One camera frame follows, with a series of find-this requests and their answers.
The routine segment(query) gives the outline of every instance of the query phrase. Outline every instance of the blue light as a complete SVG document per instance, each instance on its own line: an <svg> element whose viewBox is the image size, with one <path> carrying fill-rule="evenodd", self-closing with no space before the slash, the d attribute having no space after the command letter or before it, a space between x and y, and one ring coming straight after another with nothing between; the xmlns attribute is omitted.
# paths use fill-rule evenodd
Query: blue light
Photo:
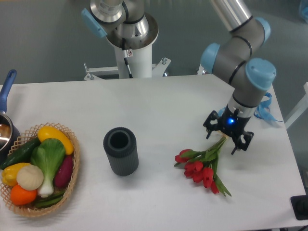
<svg viewBox="0 0 308 231"><path fill-rule="evenodd" d="M227 120L227 123L228 123L229 125L233 124L233 123L234 123L234 119L229 118L229 119Z"/></svg>

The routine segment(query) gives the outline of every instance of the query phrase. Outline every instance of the blue joint cap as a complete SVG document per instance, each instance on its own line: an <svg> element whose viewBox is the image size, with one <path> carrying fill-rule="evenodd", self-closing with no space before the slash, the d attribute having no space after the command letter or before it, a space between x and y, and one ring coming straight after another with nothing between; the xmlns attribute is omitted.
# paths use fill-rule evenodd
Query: blue joint cap
<svg viewBox="0 0 308 231"><path fill-rule="evenodd" d="M87 27L90 29L90 31L95 34L99 38L104 38L107 33L102 28L102 26L95 20L95 18L87 11L87 9L83 9L81 12L81 16L83 18L83 21L87 25Z"/></svg>
<svg viewBox="0 0 308 231"><path fill-rule="evenodd" d="M219 48L219 44L212 43L206 48L201 56L200 64L210 74L213 72L213 67Z"/></svg>
<svg viewBox="0 0 308 231"><path fill-rule="evenodd" d="M264 18L256 17L255 19L257 21L259 21L262 24L262 26L263 26L263 29L264 29L264 41L263 41L263 44L264 44L266 42L266 40L268 40L268 38L270 37L270 24Z"/></svg>
<svg viewBox="0 0 308 231"><path fill-rule="evenodd" d="M249 81L260 90L268 90L276 77L275 66L267 60L254 58L245 67Z"/></svg>
<svg viewBox="0 0 308 231"><path fill-rule="evenodd" d="M307 21L308 20L308 6L302 9L302 17Z"/></svg>

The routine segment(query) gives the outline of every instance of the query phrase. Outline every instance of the bok choy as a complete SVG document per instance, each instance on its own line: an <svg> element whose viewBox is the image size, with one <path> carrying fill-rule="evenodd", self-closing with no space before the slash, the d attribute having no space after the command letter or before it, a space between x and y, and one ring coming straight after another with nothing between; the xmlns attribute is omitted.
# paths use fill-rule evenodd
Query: bok choy
<svg viewBox="0 0 308 231"><path fill-rule="evenodd" d="M65 157L65 148L58 139L46 139L33 151L31 163L39 167L44 174L44 181L38 188L38 195L42 198L53 193L53 178Z"/></svg>

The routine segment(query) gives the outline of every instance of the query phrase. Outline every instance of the table surface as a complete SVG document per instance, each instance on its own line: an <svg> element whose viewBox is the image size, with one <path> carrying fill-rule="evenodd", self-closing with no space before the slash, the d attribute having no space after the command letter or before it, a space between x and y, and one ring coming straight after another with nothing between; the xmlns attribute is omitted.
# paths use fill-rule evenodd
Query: table surface
<svg viewBox="0 0 308 231"><path fill-rule="evenodd" d="M75 132L81 168L70 200L57 213L24 218L0 202L0 230L241 231L307 225L295 219L290 197L305 194L284 123L251 118L255 136L231 155L229 139L218 175L232 197L214 195L173 167L182 149L205 150L203 122L232 94L212 75L14 85L7 115L22 132L55 122ZM282 120L273 89L271 113ZM140 164L119 177L103 149L105 134L127 127L137 139Z"/></svg>

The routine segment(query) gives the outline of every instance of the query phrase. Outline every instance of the flower bouquet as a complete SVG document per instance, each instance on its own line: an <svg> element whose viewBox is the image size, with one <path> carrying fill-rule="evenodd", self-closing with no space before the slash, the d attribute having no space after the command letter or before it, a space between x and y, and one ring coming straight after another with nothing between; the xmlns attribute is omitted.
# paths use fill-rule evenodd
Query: flower bouquet
<svg viewBox="0 0 308 231"><path fill-rule="evenodd" d="M202 152L192 149L182 150L175 156L177 163L174 166L185 163L184 175L187 178L192 178L195 183L203 181L204 187L211 188L214 194L221 192L224 196L226 194L231 196L217 175L218 156L226 140L227 137L223 136L216 144Z"/></svg>

